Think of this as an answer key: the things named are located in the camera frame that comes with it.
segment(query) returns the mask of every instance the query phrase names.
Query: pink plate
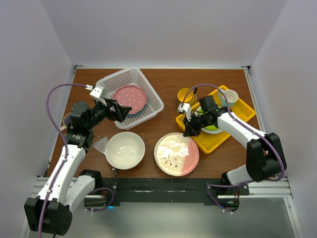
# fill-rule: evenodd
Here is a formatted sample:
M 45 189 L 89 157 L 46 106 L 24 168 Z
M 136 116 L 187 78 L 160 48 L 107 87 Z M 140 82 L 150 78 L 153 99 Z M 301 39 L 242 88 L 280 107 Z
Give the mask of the pink plate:
M 118 88 L 112 98 L 117 100 L 121 106 L 132 107 L 130 115 L 141 111 L 147 103 L 146 93 L 136 85 L 124 85 Z
M 182 133 L 170 133 L 157 142 L 154 158 L 166 174 L 183 176 L 196 167 L 199 150 L 192 138 L 184 137 Z

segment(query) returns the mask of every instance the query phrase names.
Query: white wall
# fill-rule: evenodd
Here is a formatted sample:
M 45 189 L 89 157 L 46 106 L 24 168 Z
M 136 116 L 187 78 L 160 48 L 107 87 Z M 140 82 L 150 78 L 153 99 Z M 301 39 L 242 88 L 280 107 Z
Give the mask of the white wall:
M 73 64 L 251 65 L 287 0 L 42 0 Z
M 71 81 L 72 65 L 40 0 L 0 1 L 0 32 L 0 237 L 16 238 L 56 140 L 45 98 Z M 52 97 L 59 122 L 67 92 Z
M 280 135 L 305 237 L 316 237 L 317 1 L 289 0 L 252 64 L 267 131 Z

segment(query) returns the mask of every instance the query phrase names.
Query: yellow cup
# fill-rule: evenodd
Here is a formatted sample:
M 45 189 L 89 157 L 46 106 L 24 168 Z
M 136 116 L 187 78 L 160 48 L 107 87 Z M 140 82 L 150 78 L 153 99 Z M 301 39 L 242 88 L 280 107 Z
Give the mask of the yellow cup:
M 188 91 L 190 90 L 190 88 L 182 88 L 178 91 L 177 93 L 177 101 L 178 103 L 182 103 L 184 100 L 184 97 L 186 96 L 186 94 L 188 93 Z M 195 90 L 191 91 L 186 99 L 185 99 L 185 103 L 189 103 L 190 106 L 193 106 L 196 102 L 197 102 L 197 96 L 196 96 L 196 92 L 197 92 L 197 88 L 195 88 Z

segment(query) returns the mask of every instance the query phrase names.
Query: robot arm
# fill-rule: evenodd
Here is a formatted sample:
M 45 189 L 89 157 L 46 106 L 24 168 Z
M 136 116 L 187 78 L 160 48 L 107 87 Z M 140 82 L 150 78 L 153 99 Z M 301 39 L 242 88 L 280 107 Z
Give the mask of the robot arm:
M 278 152 L 284 169 L 286 169 L 281 142 L 275 133 L 266 134 L 251 127 L 234 113 L 231 112 L 230 115 L 227 107 L 219 108 L 212 96 L 201 98 L 199 102 L 203 113 L 198 116 L 192 113 L 189 104 L 179 105 L 178 107 L 179 113 L 185 114 L 184 136 L 198 136 L 203 127 L 214 125 L 231 134 L 247 150 L 245 165 L 222 174 L 222 183 L 224 185 L 236 185 L 251 181 L 259 182 L 281 172 L 281 166 L 277 157 L 257 135 L 264 137 L 270 142 Z
M 72 212 L 84 200 L 85 196 L 95 188 L 102 187 L 100 172 L 84 170 L 73 186 L 69 188 L 72 178 L 85 158 L 94 139 L 92 129 L 103 119 L 123 122 L 131 107 L 122 107 L 116 100 L 105 98 L 106 90 L 101 86 L 91 88 L 90 95 L 96 104 L 89 108 L 87 103 L 78 102 L 71 110 L 71 125 L 67 127 L 65 136 L 68 156 L 65 159 L 65 146 L 58 163 L 47 184 L 36 198 L 28 198 L 24 205 L 30 230 L 37 231 L 44 199 L 49 194 L 45 208 L 42 231 L 50 234 L 64 235 L 68 231 Z

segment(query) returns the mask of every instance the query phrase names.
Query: wooden table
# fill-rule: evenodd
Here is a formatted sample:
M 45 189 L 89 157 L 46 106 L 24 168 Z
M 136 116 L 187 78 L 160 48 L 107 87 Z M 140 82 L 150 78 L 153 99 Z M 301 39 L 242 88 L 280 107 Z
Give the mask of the wooden table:
M 79 69 L 76 72 L 74 83 L 95 85 L 95 83 L 119 69 Z M 235 90 L 239 97 L 253 107 L 248 84 L 243 70 L 233 69 L 142 69 L 145 77 L 152 84 L 160 98 L 164 102 L 164 109 L 156 117 L 132 128 L 130 131 L 142 137 L 146 151 L 142 162 L 134 169 L 118 171 L 118 177 L 125 178 L 170 178 L 156 165 L 153 151 L 157 141 L 171 132 L 182 132 L 175 118 L 178 116 L 176 94 L 183 87 L 192 87 L 197 84 L 211 83 L 225 85 Z M 213 91 L 212 88 L 198 89 L 198 98 Z M 86 101 L 90 107 L 94 102 L 89 96 L 89 91 L 80 87 L 72 87 L 67 102 L 65 114 L 70 112 L 71 106 L 79 101 Z M 256 117 L 249 122 L 255 128 L 259 128 Z M 110 139 L 115 134 L 122 132 L 109 120 L 104 120 L 94 128 L 95 141 L 108 136 Z M 52 173 L 61 154 L 62 140 L 57 139 L 48 176 Z M 185 178 L 219 178 L 223 172 L 239 167 L 246 162 L 246 150 L 233 137 L 228 138 L 221 146 L 211 154 L 200 151 L 200 160 L 197 167 Z M 104 154 L 91 147 L 87 156 L 77 169 L 78 176 L 83 169 L 100 171 L 102 177 L 114 177 Z

